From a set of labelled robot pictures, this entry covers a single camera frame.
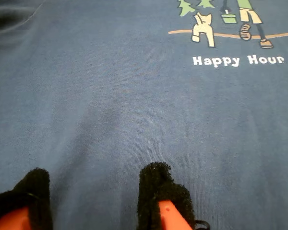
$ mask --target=shirt fabric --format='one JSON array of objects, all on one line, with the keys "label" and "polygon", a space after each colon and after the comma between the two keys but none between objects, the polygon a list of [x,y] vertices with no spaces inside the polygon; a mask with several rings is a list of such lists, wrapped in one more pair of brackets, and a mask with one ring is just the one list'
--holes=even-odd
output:
[{"label": "shirt fabric", "polygon": [[45,168],[54,229],[135,229],[164,161],[212,229],[288,229],[288,0],[250,1],[273,48],[186,2],[0,0],[0,193]]}]

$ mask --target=printed graphic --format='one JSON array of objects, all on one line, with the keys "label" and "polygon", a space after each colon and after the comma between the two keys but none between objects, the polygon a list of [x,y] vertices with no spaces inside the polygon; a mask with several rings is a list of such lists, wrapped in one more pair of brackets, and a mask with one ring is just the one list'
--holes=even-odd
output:
[{"label": "printed graphic", "polygon": [[212,14],[207,16],[201,15],[199,12],[194,16],[197,24],[193,27],[192,41],[199,42],[200,34],[205,34],[208,40],[209,47],[215,47],[215,39],[213,29],[211,27]]},{"label": "printed graphic", "polygon": [[197,6],[202,6],[204,8],[206,7],[211,7],[211,8],[214,8],[215,6],[211,4],[211,1],[213,0],[198,0],[198,1],[201,1]]},{"label": "printed graphic", "polygon": [[[214,33],[212,25],[212,14],[202,15],[199,12],[201,8],[214,8],[215,6],[212,4],[213,0],[197,0],[199,1],[199,3],[196,5],[197,8],[192,7],[192,3],[186,2],[185,0],[178,1],[180,2],[179,8],[181,8],[181,17],[187,15],[188,13],[191,16],[190,13],[197,11],[196,15],[194,16],[194,18],[196,19],[196,23],[193,27],[193,30],[175,30],[169,31],[169,34],[192,33],[192,41],[196,43],[200,42],[200,35],[206,35],[208,40],[208,46],[215,47],[216,45],[214,37],[219,36],[241,39],[243,41],[259,40],[260,48],[270,49],[273,48],[273,44],[270,41],[271,38],[288,36],[288,32],[281,34],[265,35],[263,29],[263,21],[251,5],[251,0],[232,0],[236,1],[238,4],[240,15],[239,17],[231,13],[231,9],[227,6],[228,0],[223,0],[223,6],[220,9],[222,14],[218,15],[219,17],[221,17],[222,22],[229,25],[238,24],[238,20],[242,22],[238,33],[233,35],[226,33]],[[253,27],[257,28],[258,35],[251,34],[251,29]]]},{"label": "printed graphic", "polygon": [[191,3],[188,3],[185,0],[178,0],[178,1],[180,1],[180,4],[179,4],[178,8],[181,8],[181,12],[179,14],[180,17],[185,16],[189,12],[194,12],[195,11],[195,9],[190,6]]}]

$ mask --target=orange object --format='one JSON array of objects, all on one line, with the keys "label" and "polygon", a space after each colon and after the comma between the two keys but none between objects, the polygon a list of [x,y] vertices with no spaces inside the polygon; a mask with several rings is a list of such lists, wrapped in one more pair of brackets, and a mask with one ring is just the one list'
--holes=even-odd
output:
[{"label": "orange object", "polygon": [[171,201],[159,201],[159,208],[163,230],[192,230]]},{"label": "orange object", "polygon": [[0,218],[0,230],[31,230],[28,207],[9,212]]}]

